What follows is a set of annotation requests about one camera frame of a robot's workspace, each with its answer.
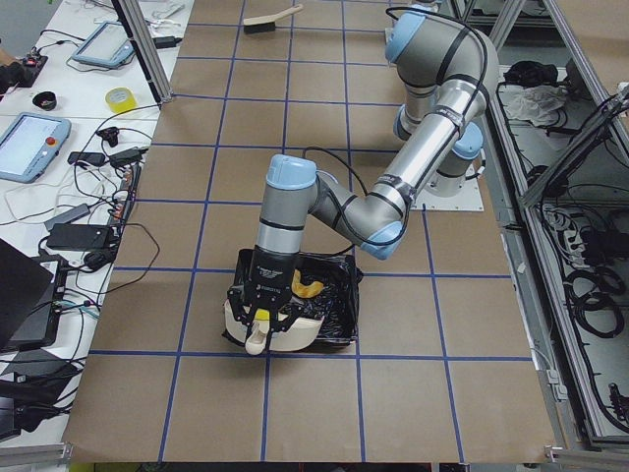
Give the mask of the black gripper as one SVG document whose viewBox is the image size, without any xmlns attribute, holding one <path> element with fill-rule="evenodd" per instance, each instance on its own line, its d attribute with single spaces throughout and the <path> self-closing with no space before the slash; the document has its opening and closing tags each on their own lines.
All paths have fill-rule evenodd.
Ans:
<svg viewBox="0 0 629 472">
<path fill-rule="evenodd" d="M 297 256 L 263 248 L 243 251 L 244 288 L 230 287 L 225 302 L 225 326 L 232 337 L 248 339 L 254 332 L 256 312 L 264 310 L 277 312 L 269 315 L 264 340 L 267 350 L 292 352 L 305 347 L 304 307 L 283 307 L 292 297 Z"/>
</svg>

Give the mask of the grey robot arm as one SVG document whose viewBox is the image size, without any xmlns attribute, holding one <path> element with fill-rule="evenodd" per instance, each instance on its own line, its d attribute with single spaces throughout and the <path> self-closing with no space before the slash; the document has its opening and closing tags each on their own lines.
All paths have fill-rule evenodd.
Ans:
<svg viewBox="0 0 629 472">
<path fill-rule="evenodd" d="M 360 271 L 351 256 L 302 251 L 309 217 L 385 260 L 419 193 L 454 194 L 480 154 L 476 119 L 498 82 L 489 38 L 431 2 L 388 13 L 385 57 L 406 90 L 393 125 L 397 145 L 386 148 L 386 167 L 361 195 L 304 156 L 271 158 L 257 240 L 240 252 L 224 303 L 226 336 L 252 355 L 356 339 Z"/>
</svg>

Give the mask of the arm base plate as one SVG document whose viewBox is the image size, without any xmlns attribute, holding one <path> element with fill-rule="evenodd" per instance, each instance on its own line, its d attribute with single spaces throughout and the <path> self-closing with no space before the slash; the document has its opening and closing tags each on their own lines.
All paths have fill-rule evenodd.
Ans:
<svg viewBox="0 0 629 472">
<path fill-rule="evenodd" d="M 435 173 L 417 195 L 413 209 L 483 212 L 485 207 L 475 171 L 470 164 L 463 176 L 449 178 Z"/>
</svg>

